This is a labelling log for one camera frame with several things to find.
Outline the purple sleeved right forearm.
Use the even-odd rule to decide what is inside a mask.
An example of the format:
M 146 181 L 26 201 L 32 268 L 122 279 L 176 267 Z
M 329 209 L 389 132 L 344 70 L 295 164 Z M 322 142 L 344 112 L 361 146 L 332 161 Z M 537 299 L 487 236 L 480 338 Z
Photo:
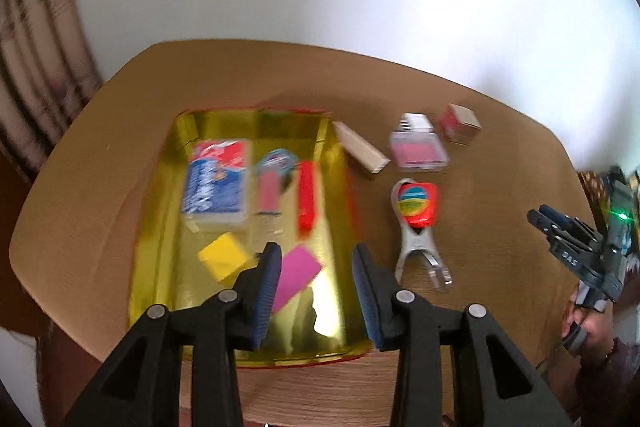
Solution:
M 576 378 L 582 426 L 639 425 L 639 346 L 615 338 L 600 363 L 580 363 Z

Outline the person's right hand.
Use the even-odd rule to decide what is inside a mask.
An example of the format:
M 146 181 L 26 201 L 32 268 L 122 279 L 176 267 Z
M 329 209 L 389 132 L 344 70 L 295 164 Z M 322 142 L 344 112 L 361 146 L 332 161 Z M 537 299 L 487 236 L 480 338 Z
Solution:
M 587 337 L 578 350 L 585 363 L 599 365 L 605 361 L 614 348 L 613 303 L 607 301 L 602 312 L 576 306 L 578 289 L 570 295 L 570 301 L 563 314 L 561 336 L 566 337 L 573 323 L 578 324 Z

